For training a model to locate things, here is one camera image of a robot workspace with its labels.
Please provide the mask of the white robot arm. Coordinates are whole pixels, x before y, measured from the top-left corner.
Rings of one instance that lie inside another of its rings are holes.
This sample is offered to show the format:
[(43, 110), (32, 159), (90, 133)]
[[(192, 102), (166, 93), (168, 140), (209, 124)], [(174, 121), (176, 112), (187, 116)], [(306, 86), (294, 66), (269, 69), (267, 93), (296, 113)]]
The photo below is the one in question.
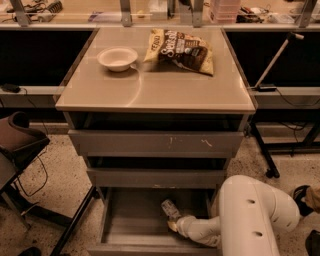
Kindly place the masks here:
[(169, 199), (161, 207), (171, 230), (205, 246), (221, 245), (223, 256), (280, 256), (274, 233), (294, 230), (300, 219), (292, 197), (245, 175), (224, 181), (216, 217), (183, 216)]

